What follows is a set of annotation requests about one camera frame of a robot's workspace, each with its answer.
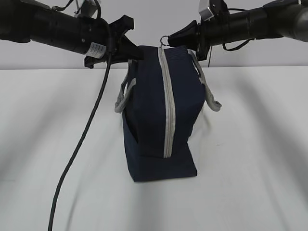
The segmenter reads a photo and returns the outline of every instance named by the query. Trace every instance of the fabric strap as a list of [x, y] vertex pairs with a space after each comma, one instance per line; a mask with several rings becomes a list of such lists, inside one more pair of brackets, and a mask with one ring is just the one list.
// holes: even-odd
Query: fabric strap
[[206, 79], [205, 79], [202, 67], [199, 64], [197, 57], [195, 56], [195, 54], [191, 50], [188, 50], [188, 54], [190, 54], [192, 56], [192, 59], [193, 59], [192, 62], [195, 65], [195, 67], [196, 67], [196, 69], [199, 73], [200, 81], [205, 86], [205, 100], [207, 102], [207, 105], [214, 112], [219, 112], [220, 109], [221, 109], [221, 104], [218, 101], [215, 101], [214, 96], [213, 96], [210, 88], [208, 87], [208, 85], [206, 83]]
[[131, 64], [132, 64], [132, 60], [129, 60], [128, 61], [128, 71], [127, 71], [127, 74], [126, 74], [126, 76], [123, 80], [123, 83], [121, 84], [120, 93], [119, 93], [119, 96], [118, 96], [117, 101], [115, 103], [115, 112], [116, 113], [122, 113], [123, 112], [123, 110], [126, 107], [128, 100], [129, 100], [129, 97], [131, 95], [131, 92], [133, 90], [133, 87], [136, 85], [136, 79], [134, 78], [131, 81], [130, 85], [127, 87], [126, 94], [124, 96], [125, 87], [128, 83], [128, 74], [129, 74]]

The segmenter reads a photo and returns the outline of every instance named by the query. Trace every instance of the white table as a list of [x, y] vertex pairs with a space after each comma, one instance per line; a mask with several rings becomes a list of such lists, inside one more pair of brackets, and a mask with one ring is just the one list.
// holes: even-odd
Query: white table
[[[205, 109], [196, 178], [134, 183], [121, 116], [126, 70], [112, 70], [67, 175], [55, 231], [307, 231], [308, 67], [204, 69], [221, 112]], [[0, 71], [0, 230], [47, 230], [58, 179], [104, 70]]]

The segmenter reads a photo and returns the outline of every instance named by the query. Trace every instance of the black cable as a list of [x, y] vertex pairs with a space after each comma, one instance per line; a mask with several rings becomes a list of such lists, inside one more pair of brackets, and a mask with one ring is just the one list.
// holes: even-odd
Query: black cable
[[247, 11], [247, 10], [239, 8], [228, 8], [228, 11]]
[[242, 44], [240, 44], [239, 46], [234, 47], [234, 48], [231, 48], [231, 49], [227, 49], [225, 43], [222, 44], [222, 47], [223, 47], [223, 49], [224, 49], [225, 51], [237, 51], [237, 50], [239, 50], [240, 48], [246, 46], [250, 41], [253, 41], [253, 40], [255, 40], [255, 39], [254, 39], [254, 38], [248, 39], [248, 40], [246, 40], [245, 42], [243, 42]]
[[208, 59], [208, 65], [207, 65], [207, 67], [210, 67], [210, 64], [211, 64], [212, 51], [213, 51], [213, 47], [211, 47], [210, 57], [209, 57], [209, 59]]
[[[59, 6], [53, 6], [53, 9], [56, 11], [64, 11], [67, 7], [69, 7], [70, 4], [72, 4], [74, 0], [69, 0], [67, 5], [64, 7], [59, 7]], [[102, 9], [101, 9], [101, 5], [99, 4], [99, 2], [97, 0], [94, 0], [95, 4], [96, 4], [96, 8], [97, 8], [97, 17], [96, 19], [100, 19], [102, 16]]]
[[107, 61], [107, 69], [106, 69], [106, 72], [105, 72], [105, 77], [104, 77], [104, 80], [103, 80], [103, 83], [102, 83], [102, 87], [101, 87], [101, 90], [100, 90], [100, 93], [97, 97], [97, 100], [96, 100], [96, 103], [94, 105], [94, 108], [91, 112], [91, 115], [88, 119], [88, 122], [87, 122], [87, 125], [82, 133], [82, 136], [77, 144], [77, 147], [75, 148], [74, 152], [73, 152], [73, 155], [71, 156], [67, 166], [65, 167], [64, 169], [64, 172], [62, 173], [61, 177], [60, 177], [60, 180], [58, 182], [58, 185], [57, 185], [57, 188], [56, 188], [56, 192], [54, 194], [54, 197], [53, 197], [53, 201], [52, 201], [52, 206], [51, 206], [51, 212], [50, 212], [50, 217], [49, 217], [49, 225], [48, 225], [48, 231], [52, 231], [52, 226], [53, 226], [53, 219], [54, 219], [54, 214], [55, 214], [55, 210], [56, 210], [56, 204], [57, 204], [57, 200], [58, 200], [58, 197], [59, 197], [59, 193], [60, 193], [60, 189], [61, 189], [61, 186], [63, 184], [63, 181], [74, 161], [74, 159], [76, 158], [77, 156], [77, 153], [89, 131], [89, 128], [90, 128], [90, 125], [92, 123], [92, 120], [95, 116], [95, 113], [97, 111], [97, 108], [100, 104], [100, 101], [102, 99], [102, 96], [103, 96], [103, 93], [104, 93], [104, 90], [105, 90], [105, 87], [106, 87], [106, 83], [107, 83], [107, 80], [108, 80], [108, 76], [109, 76], [109, 72], [110, 72], [110, 67], [111, 67], [111, 57], [112, 57], [112, 54], [110, 53], [109, 56], [108, 56], [108, 61]]
[[53, 8], [54, 10], [56, 10], [56, 11], [60, 11], [60, 12], [61, 12], [61, 11], [64, 11], [67, 7], [69, 7], [69, 5], [72, 4], [73, 1], [74, 1], [74, 0], [69, 0], [68, 3], [67, 3], [67, 5], [64, 6], [64, 7], [53, 6], [52, 8]]
[[94, 0], [95, 4], [96, 4], [96, 8], [97, 8], [97, 16], [96, 19], [100, 19], [102, 16], [102, 9], [101, 9], [101, 5], [99, 4], [99, 2], [97, 0]]

